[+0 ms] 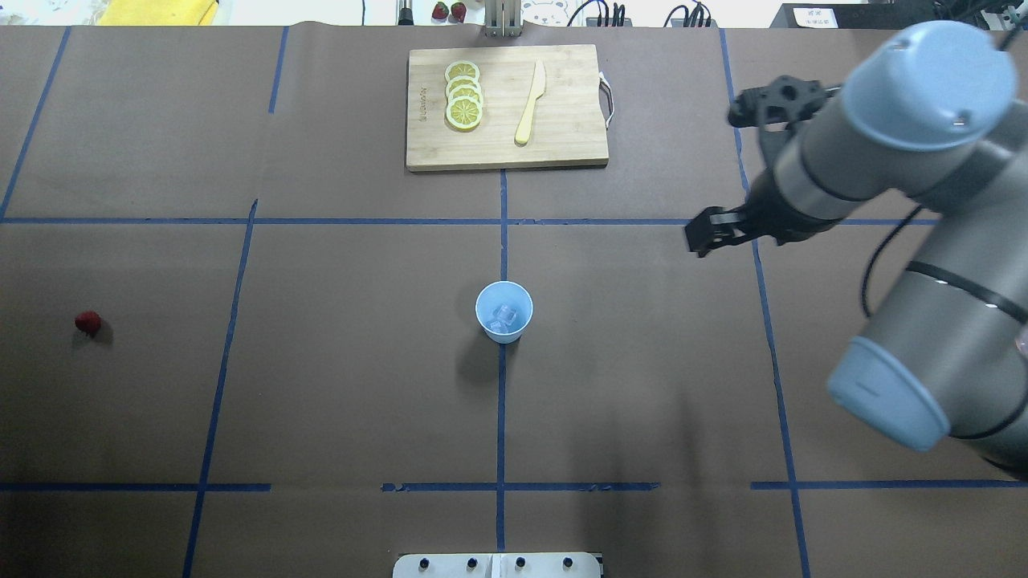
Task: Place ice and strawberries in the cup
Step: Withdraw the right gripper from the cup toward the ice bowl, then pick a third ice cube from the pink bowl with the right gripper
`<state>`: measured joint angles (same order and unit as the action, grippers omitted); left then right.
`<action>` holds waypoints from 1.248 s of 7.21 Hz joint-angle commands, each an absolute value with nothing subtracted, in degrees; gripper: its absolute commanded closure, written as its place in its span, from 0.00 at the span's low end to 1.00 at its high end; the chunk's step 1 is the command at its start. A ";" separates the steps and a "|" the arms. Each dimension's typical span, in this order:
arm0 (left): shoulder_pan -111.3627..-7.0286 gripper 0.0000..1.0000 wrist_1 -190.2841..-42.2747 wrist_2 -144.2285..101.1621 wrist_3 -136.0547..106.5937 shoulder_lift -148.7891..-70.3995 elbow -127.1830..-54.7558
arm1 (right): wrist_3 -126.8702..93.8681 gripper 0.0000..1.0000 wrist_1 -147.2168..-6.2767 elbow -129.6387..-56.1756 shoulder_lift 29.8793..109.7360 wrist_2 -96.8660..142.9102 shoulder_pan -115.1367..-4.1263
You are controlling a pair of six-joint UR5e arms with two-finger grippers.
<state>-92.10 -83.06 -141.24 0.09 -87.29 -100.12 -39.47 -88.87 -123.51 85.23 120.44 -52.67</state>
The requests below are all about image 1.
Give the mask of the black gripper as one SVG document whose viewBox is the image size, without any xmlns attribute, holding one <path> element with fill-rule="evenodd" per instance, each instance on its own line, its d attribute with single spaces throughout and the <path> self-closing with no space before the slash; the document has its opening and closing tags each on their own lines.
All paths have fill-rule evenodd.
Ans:
<svg viewBox="0 0 1028 578">
<path fill-rule="evenodd" d="M 685 227 L 688 246 L 699 246 L 698 258 L 723 246 L 739 246 L 768 234 L 779 246 L 803 242 L 837 226 L 841 218 L 816 218 L 801 212 L 785 198 L 774 171 L 764 169 L 750 184 L 748 200 L 734 210 L 708 207 Z"/>
</svg>

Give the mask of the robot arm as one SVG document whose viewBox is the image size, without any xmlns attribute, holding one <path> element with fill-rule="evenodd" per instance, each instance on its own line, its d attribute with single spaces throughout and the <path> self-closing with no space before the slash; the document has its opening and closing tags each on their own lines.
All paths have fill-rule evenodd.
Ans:
<svg viewBox="0 0 1028 578">
<path fill-rule="evenodd" d="M 763 172 L 742 204 L 708 207 L 687 248 L 798 244 L 895 191 L 912 208 L 871 252 L 866 322 L 827 378 L 852 417 L 914 451 L 965 444 L 1026 480 L 1025 35 L 914 23 L 837 87 L 788 75 L 742 91 L 731 127 L 755 128 Z"/>
</svg>

